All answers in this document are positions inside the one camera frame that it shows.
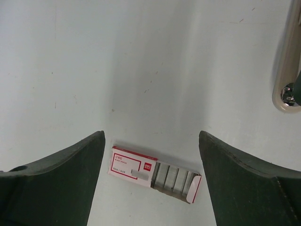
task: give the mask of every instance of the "red logo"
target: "red logo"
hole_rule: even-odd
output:
[[[144,168],[143,169],[146,170],[146,171],[150,171],[151,170],[151,164],[146,162],[144,164]]]

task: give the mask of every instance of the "white cardboard box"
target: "white cardboard box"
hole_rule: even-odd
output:
[[[112,148],[108,173],[187,203],[194,203],[202,178],[198,173],[116,146]]]

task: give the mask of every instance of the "metal bracket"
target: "metal bracket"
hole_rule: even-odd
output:
[[[279,110],[296,113],[301,111],[301,106],[295,103],[292,91],[301,54],[301,0],[292,1],[285,33],[272,99]]]

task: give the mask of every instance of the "white floor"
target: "white floor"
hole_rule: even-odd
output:
[[[301,170],[301,114],[272,103],[288,0],[3,0],[0,169],[106,133],[89,226],[214,226],[193,205],[107,175],[116,142],[202,170],[206,130]]]

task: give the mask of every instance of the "scuff mark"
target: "scuff mark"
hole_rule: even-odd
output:
[[[73,98],[75,99],[75,104],[77,104],[77,98],[76,98],[76,95],[74,95]]]

